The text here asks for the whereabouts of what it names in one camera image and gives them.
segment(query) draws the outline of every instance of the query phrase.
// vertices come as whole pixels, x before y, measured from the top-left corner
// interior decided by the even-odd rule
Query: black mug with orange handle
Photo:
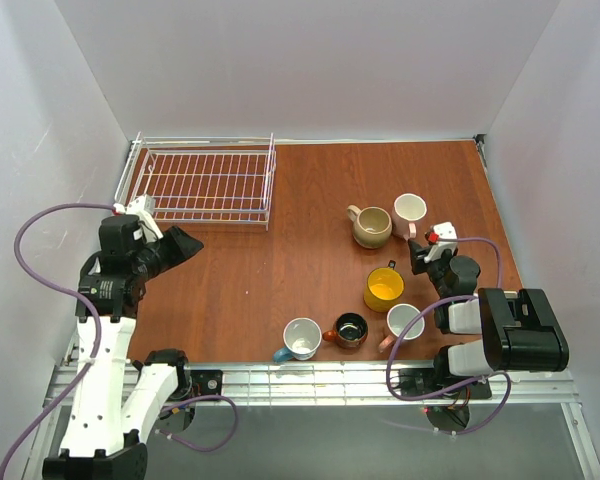
[[[322,339],[335,342],[342,348],[358,348],[367,339],[369,327],[357,313],[345,313],[333,324],[333,329],[322,334]]]

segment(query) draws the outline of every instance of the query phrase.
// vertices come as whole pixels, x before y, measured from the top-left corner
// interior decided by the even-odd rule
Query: white mug with pink handle
[[[397,340],[398,335],[400,335],[402,330],[404,330],[404,327],[406,327],[407,324],[419,313],[420,310],[413,305],[409,305],[408,303],[399,303],[389,310],[389,313],[387,314],[387,325],[385,327],[385,335],[387,337],[380,343],[380,345],[378,345],[378,351],[382,353],[391,345],[393,345]],[[409,340],[418,338],[420,335],[422,335],[422,332],[424,332],[424,318],[418,320],[416,324],[411,327],[411,329],[402,339],[401,345],[404,345]]]
[[[393,202],[391,221],[396,237],[415,238],[416,222],[427,214],[426,202],[414,193],[404,193]]]

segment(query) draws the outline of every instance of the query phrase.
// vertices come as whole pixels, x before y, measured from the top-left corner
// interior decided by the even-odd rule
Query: white wall
[[[52,0],[0,0],[0,460],[40,412],[74,302],[13,256],[17,229],[62,202],[112,201],[128,142]],[[60,213],[25,236],[32,266],[75,286],[104,213]],[[7,478],[20,478],[29,445]]]
[[[486,147],[518,267],[564,328],[600,456],[600,1],[561,2]]]
[[[558,0],[56,0],[128,138],[484,133]]]

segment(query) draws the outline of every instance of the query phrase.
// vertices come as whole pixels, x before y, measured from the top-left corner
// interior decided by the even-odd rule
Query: cup
[[[368,332],[364,318],[357,313],[345,313],[335,321],[333,330],[322,334],[322,339],[342,348],[358,348],[367,339]]]
[[[364,248],[380,248],[391,236],[391,216],[380,207],[360,210],[355,205],[347,207],[353,222],[353,238]]]
[[[398,303],[404,292],[404,280],[395,271],[396,262],[391,260],[388,267],[376,268],[367,277],[364,290],[364,303],[376,312],[388,312]]]
[[[321,333],[318,324],[310,318],[291,320],[282,334],[285,346],[273,354],[273,361],[309,360],[320,346]]]
[[[393,234],[397,237],[415,238],[416,222],[427,214],[426,202],[413,193],[400,195],[393,202],[391,220]]]
[[[378,351],[382,353],[393,345],[397,340],[398,335],[404,330],[404,327],[406,327],[407,324],[413,320],[413,317],[419,313],[420,310],[408,303],[400,303],[389,310],[389,313],[387,314],[387,324],[384,329],[386,338],[378,345]],[[424,332],[424,318],[418,320],[416,324],[411,327],[402,339],[401,345],[404,345],[409,340],[418,338],[422,335],[422,332]]]

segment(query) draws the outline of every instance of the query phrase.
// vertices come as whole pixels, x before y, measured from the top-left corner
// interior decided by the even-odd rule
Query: wire basket
[[[156,222],[269,229],[276,151],[269,138],[158,138],[132,143],[116,202],[148,194]]]

